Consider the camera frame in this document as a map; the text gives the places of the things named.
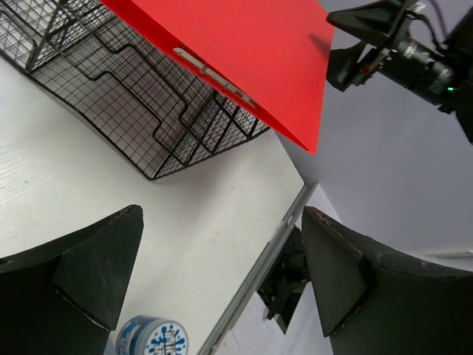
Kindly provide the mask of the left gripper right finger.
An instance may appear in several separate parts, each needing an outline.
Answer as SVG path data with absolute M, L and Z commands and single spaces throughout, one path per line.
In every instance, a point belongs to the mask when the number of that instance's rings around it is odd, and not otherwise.
M 314 207 L 302 239 L 335 354 L 470 354 L 472 273 L 359 234 Z

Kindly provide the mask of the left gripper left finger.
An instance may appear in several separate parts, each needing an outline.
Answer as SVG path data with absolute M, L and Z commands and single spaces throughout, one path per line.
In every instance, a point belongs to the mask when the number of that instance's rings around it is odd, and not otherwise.
M 103 354 L 143 234 L 130 205 L 1 259 L 2 354 Z

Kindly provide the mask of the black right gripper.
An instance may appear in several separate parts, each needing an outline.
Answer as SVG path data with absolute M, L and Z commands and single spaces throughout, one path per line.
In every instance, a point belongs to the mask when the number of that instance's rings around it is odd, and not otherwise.
M 461 21 L 435 51 L 413 39 L 409 22 L 396 27 L 406 1 L 375 1 L 337 10 L 327 22 L 360 41 L 330 51 L 327 81 L 340 92 L 380 72 L 441 112 L 472 114 L 472 23 Z M 375 47 L 358 61 L 367 44 Z

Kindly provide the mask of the red folder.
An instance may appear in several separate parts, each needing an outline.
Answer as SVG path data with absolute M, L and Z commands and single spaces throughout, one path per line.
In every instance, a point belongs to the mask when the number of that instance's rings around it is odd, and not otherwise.
M 108 1 L 146 40 L 314 153 L 334 28 L 317 1 Z

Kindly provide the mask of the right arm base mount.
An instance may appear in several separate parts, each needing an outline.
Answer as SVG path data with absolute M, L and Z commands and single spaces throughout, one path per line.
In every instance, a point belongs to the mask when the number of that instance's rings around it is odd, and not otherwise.
M 302 232 L 294 226 L 257 291 L 267 308 L 266 319 L 275 320 L 284 334 L 308 281 Z

